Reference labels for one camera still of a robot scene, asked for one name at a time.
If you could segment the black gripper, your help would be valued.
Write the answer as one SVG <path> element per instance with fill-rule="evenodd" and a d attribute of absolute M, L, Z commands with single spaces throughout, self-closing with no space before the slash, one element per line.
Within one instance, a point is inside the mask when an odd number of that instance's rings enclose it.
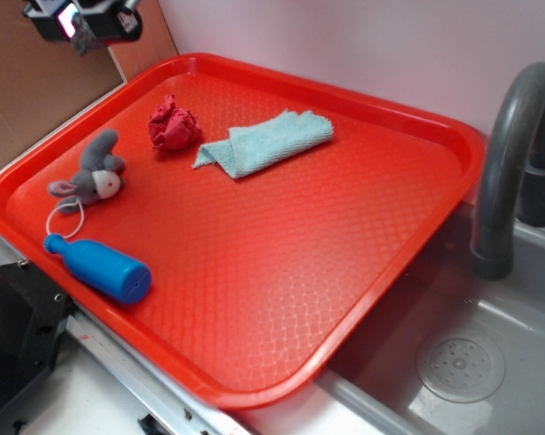
<path fill-rule="evenodd" d="M 143 31 L 139 4 L 138 0 L 30 0 L 25 2 L 23 16 L 47 42 L 69 42 L 75 34 L 72 19 L 78 11 L 99 41 L 135 42 Z"/>

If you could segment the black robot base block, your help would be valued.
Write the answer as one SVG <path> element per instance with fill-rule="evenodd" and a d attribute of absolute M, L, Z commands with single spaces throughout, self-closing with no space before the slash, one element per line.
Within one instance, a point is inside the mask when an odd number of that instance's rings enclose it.
<path fill-rule="evenodd" d="M 53 372 L 70 304 L 36 265 L 0 266 L 0 418 Z"/>

